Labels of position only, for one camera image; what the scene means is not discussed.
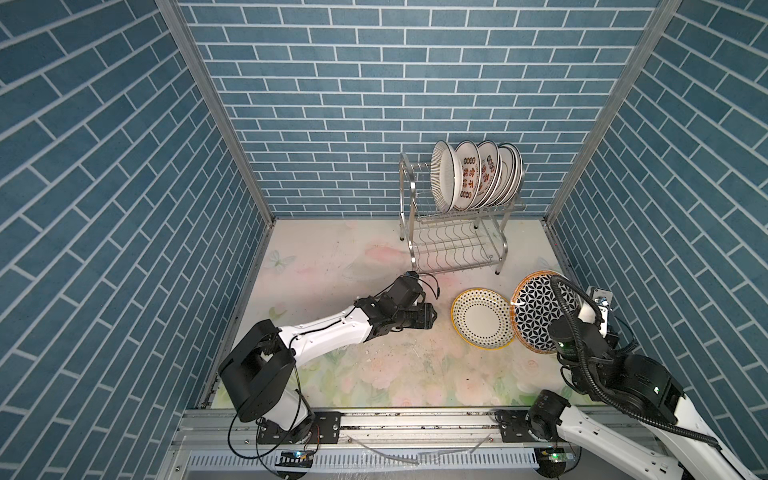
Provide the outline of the orange rimmed floral pattern plate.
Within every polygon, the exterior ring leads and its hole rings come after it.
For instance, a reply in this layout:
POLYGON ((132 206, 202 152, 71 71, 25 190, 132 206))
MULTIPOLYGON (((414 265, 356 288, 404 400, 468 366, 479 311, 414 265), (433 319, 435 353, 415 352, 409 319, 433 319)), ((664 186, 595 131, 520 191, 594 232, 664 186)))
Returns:
POLYGON ((551 288, 550 279, 557 272, 541 270, 529 274, 517 286, 510 300, 510 318, 517 339, 529 350, 552 354, 556 343, 549 325, 563 313, 551 288))

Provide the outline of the yellow rimmed polka dot plate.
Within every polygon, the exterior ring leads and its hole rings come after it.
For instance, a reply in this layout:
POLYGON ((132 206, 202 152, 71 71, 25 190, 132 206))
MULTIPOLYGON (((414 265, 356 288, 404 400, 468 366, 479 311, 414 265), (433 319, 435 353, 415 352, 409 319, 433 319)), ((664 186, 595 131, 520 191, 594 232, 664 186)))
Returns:
POLYGON ((510 301, 494 290, 467 289, 451 304, 451 323, 467 343, 484 350, 499 350, 515 339, 511 307, 510 301))

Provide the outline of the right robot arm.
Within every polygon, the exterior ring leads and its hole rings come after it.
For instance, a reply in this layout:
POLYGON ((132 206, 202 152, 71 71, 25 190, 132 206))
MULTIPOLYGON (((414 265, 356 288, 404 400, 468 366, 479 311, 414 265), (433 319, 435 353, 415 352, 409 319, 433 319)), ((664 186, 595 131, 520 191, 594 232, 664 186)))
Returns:
POLYGON ((562 275, 551 275, 549 284, 559 316, 548 334, 571 388, 638 421, 669 453, 617 433, 550 390, 541 391, 527 413, 534 438, 578 446, 635 479, 754 478, 665 366, 630 346, 617 347, 605 303, 562 275))

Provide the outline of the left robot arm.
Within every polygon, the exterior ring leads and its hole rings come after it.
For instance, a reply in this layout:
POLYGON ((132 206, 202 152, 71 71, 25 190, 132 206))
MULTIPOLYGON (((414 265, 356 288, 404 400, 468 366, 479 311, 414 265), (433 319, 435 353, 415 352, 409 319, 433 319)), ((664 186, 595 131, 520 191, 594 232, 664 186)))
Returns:
POLYGON ((337 314, 294 326, 278 327, 270 319, 256 323, 218 367, 236 418, 242 423, 264 421, 283 441, 304 438, 314 412, 301 388, 289 387, 291 376, 335 350, 407 329, 431 329, 437 312, 427 301, 428 293, 438 298, 440 288, 408 271, 337 314))

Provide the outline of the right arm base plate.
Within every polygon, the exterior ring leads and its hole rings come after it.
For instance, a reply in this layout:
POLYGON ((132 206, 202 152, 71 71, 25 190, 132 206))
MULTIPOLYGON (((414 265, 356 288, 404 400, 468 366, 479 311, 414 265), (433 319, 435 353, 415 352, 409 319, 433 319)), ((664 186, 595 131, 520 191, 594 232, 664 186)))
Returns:
POLYGON ((499 409, 491 416, 498 425, 503 443, 538 443, 530 432, 525 410, 499 409))

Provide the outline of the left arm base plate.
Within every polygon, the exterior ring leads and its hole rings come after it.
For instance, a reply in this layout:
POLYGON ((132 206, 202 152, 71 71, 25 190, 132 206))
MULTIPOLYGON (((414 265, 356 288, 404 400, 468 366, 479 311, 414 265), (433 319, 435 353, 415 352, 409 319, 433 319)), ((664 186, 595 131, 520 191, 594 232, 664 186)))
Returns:
POLYGON ((316 411, 285 431, 278 424, 265 420, 258 432, 259 444, 337 444, 342 414, 339 411, 316 411))

